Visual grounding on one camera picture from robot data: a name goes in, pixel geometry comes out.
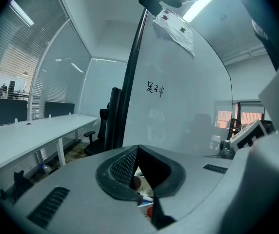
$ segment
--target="whiteboard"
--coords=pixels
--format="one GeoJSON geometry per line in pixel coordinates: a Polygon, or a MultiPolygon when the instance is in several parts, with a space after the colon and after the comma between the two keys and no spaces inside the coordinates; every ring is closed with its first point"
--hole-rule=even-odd
{"type": "Polygon", "coordinates": [[[230,77],[208,42],[191,30],[195,56],[174,41],[158,37],[148,15],[124,146],[149,144],[179,153],[214,155],[218,151],[210,147],[211,141],[216,136],[227,138],[228,129],[215,127],[213,117],[215,101],[224,101],[223,107],[232,111],[230,77]]]}
{"type": "Polygon", "coordinates": [[[126,62],[92,59],[83,86],[79,113],[100,116],[100,109],[107,107],[111,90],[122,88],[126,62]]]}

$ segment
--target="fluorescent light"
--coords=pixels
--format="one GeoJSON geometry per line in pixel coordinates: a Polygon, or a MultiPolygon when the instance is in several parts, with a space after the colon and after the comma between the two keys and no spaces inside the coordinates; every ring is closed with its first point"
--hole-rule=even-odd
{"type": "Polygon", "coordinates": [[[183,19],[191,22],[212,0],[198,0],[186,12],[183,19]]]}
{"type": "Polygon", "coordinates": [[[15,0],[10,1],[10,7],[28,26],[31,26],[34,24],[33,21],[30,19],[30,17],[28,17],[28,15],[15,2],[15,0]]]}
{"type": "Polygon", "coordinates": [[[115,60],[106,60],[106,59],[97,59],[97,58],[91,58],[92,60],[105,60],[105,61],[112,61],[112,62],[116,62],[115,60]]]}
{"type": "Polygon", "coordinates": [[[83,71],[80,68],[78,68],[74,63],[72,63],[71,65],[78,69],[81,73],[83,73],[83,71]]]}

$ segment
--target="ceiling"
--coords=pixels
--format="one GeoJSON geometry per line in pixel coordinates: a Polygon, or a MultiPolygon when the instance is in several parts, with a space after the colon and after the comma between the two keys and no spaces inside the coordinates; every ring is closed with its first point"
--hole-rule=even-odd
{"type": "MultiPolygon", "coordinates": [[[[191,5],[192,3],[187,3],[181,8],[168,8],[180,16],[184,16],[191,5]]],[[[103,56],[101,50],[109,50],[108,46],[105,47],[105,45],[107,39],[109,39],[108,31],[110,31],[111,34],[116,35],[117,39],[128,38],[126,40],[127,44],[125,44],[127,50],[124,52],[129,53],[143,7],[138,0],[98,0],[93,2],[92,6],[104,21],[104,27],[98,40],[99,46],[95,48],[95,55],[127,60],[128,54],[115,58],[115,56],[110,56],[110,51],[107,51],[106,56],[103,56]],[[108,22],[113,21],[115,21],[116,32],[112,28],[106,28],[108,22]],[[123,29],[130,27],[127,30],[127,35],[123,34],[125,30],[119,29],[119,24],[123,29]]],[[[251,49],[260,46],[260,41],[254,35],[251,18],[240,0],[212,0],[194,18],[191,25],[211,44],[222,61],[250,52],[251,49]]]]}

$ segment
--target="desk leg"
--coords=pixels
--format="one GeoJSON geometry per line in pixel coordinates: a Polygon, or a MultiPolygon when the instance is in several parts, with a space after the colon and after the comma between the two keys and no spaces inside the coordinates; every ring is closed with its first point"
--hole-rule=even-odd
{"type": "Polygon", "coordinates": [[[75,142],[78,142],[78,141],[79,141],[79,131],[76,130],[76,131],[75,131],[75,134],[76,134],[75,142]]]}
{"type": "Polygon", "coordinates": [[[66,165],[65,155],[63,153],[63,147],[62,147],[62,138],[58,139],[57,153],[58,153],[58,158],[60,159],[60,166],[66,165]]]}

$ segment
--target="red object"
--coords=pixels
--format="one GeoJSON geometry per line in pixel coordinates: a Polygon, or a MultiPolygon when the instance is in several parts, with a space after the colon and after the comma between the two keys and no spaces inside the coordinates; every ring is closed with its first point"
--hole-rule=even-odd
{"type": "Polygon", "coordinates": [[[147,209],[147,215],[152,218],[153,217],[153,206],[147,209]]]}

